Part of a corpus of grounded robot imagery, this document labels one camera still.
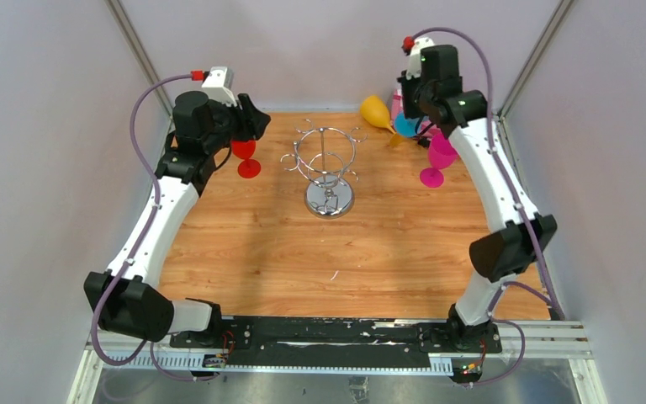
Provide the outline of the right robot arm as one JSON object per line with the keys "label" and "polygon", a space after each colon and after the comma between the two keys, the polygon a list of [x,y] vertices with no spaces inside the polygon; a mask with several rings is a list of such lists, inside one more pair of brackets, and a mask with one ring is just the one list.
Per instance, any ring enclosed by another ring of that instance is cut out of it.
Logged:
{"label": "right robot arm", "polygon": [[558,225],[522,194],[486,97],[463,90],[457,48],[422,37],[405,39],[402,49],[408,57],[398,79],[405,116],[429,119],[451,143],[479,193],[490,231],[469,246],[472,277],[445,327],[430,336],[432,343],[464,352],[493,332],[491,317],[504,288],[538,260]]}

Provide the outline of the red wine glass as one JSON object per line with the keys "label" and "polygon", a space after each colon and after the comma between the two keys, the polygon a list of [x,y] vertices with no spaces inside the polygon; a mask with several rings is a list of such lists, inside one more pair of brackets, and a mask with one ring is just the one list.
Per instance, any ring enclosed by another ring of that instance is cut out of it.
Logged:
{"label": "red wine glass", "polygon": [[238,175],[242,178],[255,178],[262,170],[261,163],[253,158],[257,148],[256,141],[232,141],[230,149],[234,156],[241,161],[237,167]]}

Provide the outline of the blue wine glass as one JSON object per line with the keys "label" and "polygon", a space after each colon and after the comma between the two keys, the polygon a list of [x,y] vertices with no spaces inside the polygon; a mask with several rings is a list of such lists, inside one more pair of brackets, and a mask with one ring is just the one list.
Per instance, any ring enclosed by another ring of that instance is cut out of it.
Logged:
{"label": "blue wine glass", "polygon": [[412,138],[420,135],[425,121],[426,118],[407,119],[403,113],[399,113],[393,120],[393,127],[400,136]]}

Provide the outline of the yellow wine glass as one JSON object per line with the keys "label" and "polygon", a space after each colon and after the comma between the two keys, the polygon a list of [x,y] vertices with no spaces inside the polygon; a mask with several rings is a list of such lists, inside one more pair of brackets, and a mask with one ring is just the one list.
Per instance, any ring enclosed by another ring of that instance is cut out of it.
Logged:
{"label": "yellow wine glass", "polygon": [[405,138],[392,126],[389,109],[379,96],[366,97],[360,104],[359,114],[373,127],[390,132],[389,146],[395,147],[404,141]]}

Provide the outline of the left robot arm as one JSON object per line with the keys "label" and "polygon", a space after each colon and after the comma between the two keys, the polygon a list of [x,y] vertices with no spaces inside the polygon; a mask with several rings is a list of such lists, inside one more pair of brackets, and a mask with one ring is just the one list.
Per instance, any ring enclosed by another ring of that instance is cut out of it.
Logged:
{"label": "left robot arm", "polygon": [[84,291],[93,309],[91,333],[115,332],[147,342],[191,332],[205,348],[224,336],[220,305],[169,300],[157,289],[162,267],[183,220],[218,170],[216,155],[235,141],[257,141],[271,121],[246,93],[232,106],[202,91],[176,97],[173,129],[154,169],[150,199],[130,237],[102,273],[91,272]]}

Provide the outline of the pink wine glass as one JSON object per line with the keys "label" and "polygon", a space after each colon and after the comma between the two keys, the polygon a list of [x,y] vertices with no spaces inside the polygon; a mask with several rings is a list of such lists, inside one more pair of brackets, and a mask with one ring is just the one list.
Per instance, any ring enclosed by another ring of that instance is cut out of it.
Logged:
{"label": "pink wine glass", "polygon": [[419,178],[428,188],[438,188],[443,185],[445,177],[443,170],[451,166],[458,156],[451,142],[442,134],[434,135],[427,149],[429,167],[420,171]]}

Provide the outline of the chrome wine glass rack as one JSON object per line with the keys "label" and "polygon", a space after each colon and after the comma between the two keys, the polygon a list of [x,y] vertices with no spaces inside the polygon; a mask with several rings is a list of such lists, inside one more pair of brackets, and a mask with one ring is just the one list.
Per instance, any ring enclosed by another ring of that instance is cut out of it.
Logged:
{"label": "chrome wine glass rack", "polygon": [[358,146],[368,136],[359,127],[341,130],[331,126],[315,125],[310,119],[303,120],[307,126],[296,127],[298,137],[292,148],[279,161],[291,161],[287,172],[298,173],[307,181],[303,201],[315,217],[326,220],[346,215],[355,202],[353,182],[359,180],[352,166],[357,158]]}

